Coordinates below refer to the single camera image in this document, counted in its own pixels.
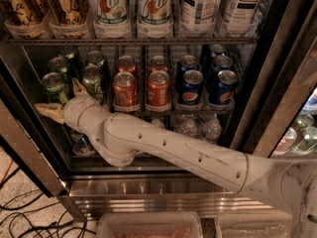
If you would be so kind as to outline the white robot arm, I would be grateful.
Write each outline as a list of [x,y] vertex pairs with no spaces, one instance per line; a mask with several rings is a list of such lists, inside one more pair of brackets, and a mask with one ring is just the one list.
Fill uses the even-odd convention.
[[126,113],[112,113],[83,87],[64,105],[37,103],[44,116],[86,135],[110,165],[146,152],[231,192],[292,215],[291,238],[317,238],[317,163],[266,159],[178,134]]

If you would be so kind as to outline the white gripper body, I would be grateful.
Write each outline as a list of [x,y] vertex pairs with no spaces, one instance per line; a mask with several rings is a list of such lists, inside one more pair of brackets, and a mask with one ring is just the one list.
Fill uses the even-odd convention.
[[106,118],[106,109],[90,95],[69,100],[62,111],[64,123],[82,133],[91,133]]

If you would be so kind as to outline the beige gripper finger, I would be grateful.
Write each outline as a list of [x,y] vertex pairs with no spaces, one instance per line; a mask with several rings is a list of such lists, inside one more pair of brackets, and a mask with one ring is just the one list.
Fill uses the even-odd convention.
[[34,107],[38,112],[46,117],[51,118],[59,124],[64,123],[63,106],[59,103],[36,103]]
[[73,77],[71,81],[72,81],[72,90],[75,96],[88,94],[86,88],[79,82],[77,78]]

